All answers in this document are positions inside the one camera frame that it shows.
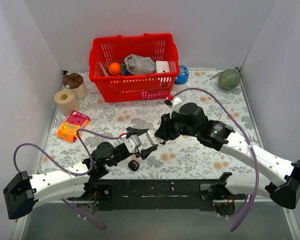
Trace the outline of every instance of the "snack package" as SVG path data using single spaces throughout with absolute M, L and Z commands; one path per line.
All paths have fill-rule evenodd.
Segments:
M 78 111 L 73 111 L 70 116 L 61 124 L 56 135 L 60 138 L 75 142 L 78 138 L 77 130 L 85 129 L 90 123 L 90 117 Z

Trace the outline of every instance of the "floral pattern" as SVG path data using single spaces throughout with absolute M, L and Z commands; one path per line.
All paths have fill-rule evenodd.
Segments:
M 190 69 L 187 86 L 203 88 L 215 95 L 244 127 L 251 141 L 258 144 L 258 137 L 241 87 L 238 86 L 232 91 L 221 90 L 217 78 L 210 80 L 218 72 L 220 70 Z M 79 100 L 79 112 L 91 118 L 87 127 L 89 130 L 112 137 L 124 133 L 127 127 L 156 131 L 160 125 L 161 115 L 170 111 L 163 99 L 107 103 L 96 85 L 89 80 L 88 73 L 79 74 L 83 76 L 88 90 L 88 95 Z M 184 103 L 197 103 L 209 119 L 220 120 L 238 131 L 235 124 L 212 97 L 194 90 L 186 91 L 179 97 Z M 79 141 L 71 143 L 57 137 L 57 130 L 65 120 L 66 116 L 58 110 L 46 150 L 62 166 L 68 167 L 82 161 L 88 155 Z M 107 141 L 87 132 L 82 134 L 82 139 L 90 152 L 101 142 Z M 142 148 L 150 146 L 146 136 L 141 136 L 140 139 L 147 142 L 147 145 Z M 120 140 L 110 142 L 113 145 L 121 143 Z M 128 167 L 128 162 L 132 159 L 140 163 L 137 171 L 132 171 Z M 47 157 L 42 157 L 39 173 L 57 169 L 57 166 Z M 154 151 L 146 160 L 136 159 L 133 155 L 120 162 L 117 167 L 110 167 L 109 171 L 109 174 L 103 177 L 104 179 L 216 179 L 223 172 L 240 175 L 253 175 L 255 172 L 254 169 L 234 157 L 204 147 L 196 138 L 189 136 L 180 136 L 175 141 L 159 145 L 157 151 Z

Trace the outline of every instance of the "green melon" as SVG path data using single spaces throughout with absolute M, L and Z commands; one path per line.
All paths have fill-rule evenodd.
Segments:
M 218 82 L 220 88 L 230 91 L 240 84 L 240 73 L 235 69 L 227 69 L 220 73 Z

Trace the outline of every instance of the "orange fruit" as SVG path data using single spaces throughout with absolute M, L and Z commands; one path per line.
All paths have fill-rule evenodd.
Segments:
M 109 73 L 112 75 L 120 75 L 121 74 L 121 65 L 117 62 L 113 62 L 109 65 Z

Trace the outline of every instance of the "plastic basket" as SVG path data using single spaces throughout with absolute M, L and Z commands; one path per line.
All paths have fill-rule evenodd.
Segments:
M 100 63 L 125 63 L 125 57 L 136 54 L 155 61 L 168 61 L 170 72 L 131 76 L 105 76 Z M 89 78 L 106 102 L 164 99 L 169 96 L 179 75 L 179 56 L 170 33 L 143 36 L 100 37 L 93 40 L 90 52 Z

